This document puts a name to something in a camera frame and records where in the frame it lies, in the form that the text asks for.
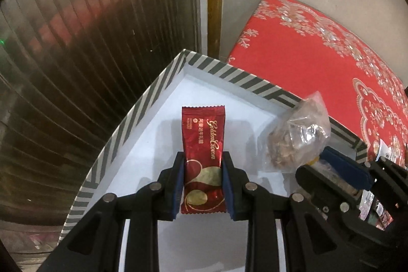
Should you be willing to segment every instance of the red candy wrapper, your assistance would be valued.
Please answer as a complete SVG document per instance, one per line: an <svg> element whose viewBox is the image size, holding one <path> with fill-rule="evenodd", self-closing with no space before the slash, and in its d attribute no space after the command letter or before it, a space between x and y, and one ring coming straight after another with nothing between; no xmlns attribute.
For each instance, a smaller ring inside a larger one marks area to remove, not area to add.
<svg viewBox="0 0 408 272"><path fill-rule="evenodd" d="M181 213L225 212L221 158L225 107L182 108L184 200Z"/></svg>

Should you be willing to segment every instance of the white floral pattern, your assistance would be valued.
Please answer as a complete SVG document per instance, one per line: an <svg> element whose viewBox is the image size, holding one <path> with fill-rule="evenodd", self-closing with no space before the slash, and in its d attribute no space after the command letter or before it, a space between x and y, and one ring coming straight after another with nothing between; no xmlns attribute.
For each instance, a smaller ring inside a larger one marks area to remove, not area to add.
<svg viewBox="0 0 408 272"><path fill-rule="evenodd" d="M368 158L374 159L379 150L380 139L397 157L397 164L404 166L404 145L408 129L393 110L371 88L359 79L353 79L357 92L357 105L362 115L361 132L368 147Z"/></svg>
<svg viewBox="0 0 408 272"><path fill-rule="evenodd" d="M336 51L341 57L353 57L356 66L362 69L366 75L374 76L385 94L392 96L393 101L408 118L408 103L404 86L374 51L364 45L354 34L345 31L333 20L321 17L308 6L288 0L278 1L282 6L278 7L269 4L268 0L261 0L254 17L261 20L280 19L281 25L293 28L302 36L317 35L321 37L323 44ZM252 30L244 31L239 39L240 45L245 48L249 46L247 43L249 39L246 37L248 31Z"/></svg>
<svg viewBox="0 0 408 272"><path fill-rule="evenodd" d="M227 64L229 64L233 60L235 60L235 57L229 56L228 59L227 59Z"/></svg>
<svg viewBox="0 0 408 272"><path fill-rule="evenodd" d="M250 41L249 37L256 37L257 35L258 35L257 30L250 29L250 28L247 30L244 30L242 32L242 35L238 39L238 44L247 49L249 47L249 43L247 43Z"/></svg>

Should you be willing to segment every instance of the screw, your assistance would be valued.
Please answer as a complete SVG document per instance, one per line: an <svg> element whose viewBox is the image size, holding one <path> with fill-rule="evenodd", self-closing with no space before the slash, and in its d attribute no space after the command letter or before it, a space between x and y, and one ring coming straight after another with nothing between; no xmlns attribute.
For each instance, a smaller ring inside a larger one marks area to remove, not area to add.
<svg viewBox="0 0 408 272"><path fill-rule="evenodd" d="M296 192L296 193L294 193L293 195L292 195L292 199L295 201L295 202L302 202L303 200L304 200L304 197L303 197L303 195L302 194L299 194L298 192Z"/></svg>
<svg viewBox="0 0 408 272"><path fill-rule="evenodd" d="M108 192L107 194L103 195L102 199L103 199L104 202L110 203L110 202L112 202L113 200L115 200L116 197L117 197L117 196L116 196L114 193Z"/></svg>
<svg viewBox="0 0 408 272"><path fill-rule="evenodd" d="M250 190L250 191L254 191L254 190L256 190L258 188L258 185L255 184L254 182L247 182L245 184L245 188Z"/></svg>
<svg viewBox="0 0 408 272"><path fill-rule="evenodd" d="M160 182L152 182L149 184L149 188L153 191L160 190L162 188L162 184Z"/></svg>
<svg viewBox="0 0 408 272"><path fill-rule="evenodd" d="M348 205L348 203L343 202L340 204L341 212L347 212L349 209L350 209L350 206Z"/></svg>

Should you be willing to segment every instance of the clear plastic bag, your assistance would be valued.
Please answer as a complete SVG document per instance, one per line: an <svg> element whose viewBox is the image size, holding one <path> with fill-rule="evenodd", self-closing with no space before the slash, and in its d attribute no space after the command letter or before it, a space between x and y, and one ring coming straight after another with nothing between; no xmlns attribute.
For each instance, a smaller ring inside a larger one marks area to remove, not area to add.
<svg viewBox="0 0 408 272"><path fill-rule="evenodd" d="M372 192L363 190L361 201L359 205L360 219L366 220L370 214L371 206L373 205L374 194Z"/></svg>
<svg viewBox="0 0 408 272"><path fill-rule="evenodd" d="M360 191L355 189L353 186L350 186L344 179L342 179L336 170L324 159L320 159L319 161L313 163L312 167L340 189L344 190L347 194L353 197L359 194Z"/></svg>
<svg viewBox="0 0 408 272"><path fill-rule="evenodd" d="M321 94L316 91L286 111L269 134L267 171L294 172L314 160L330 139L330 120Z"/></svg>

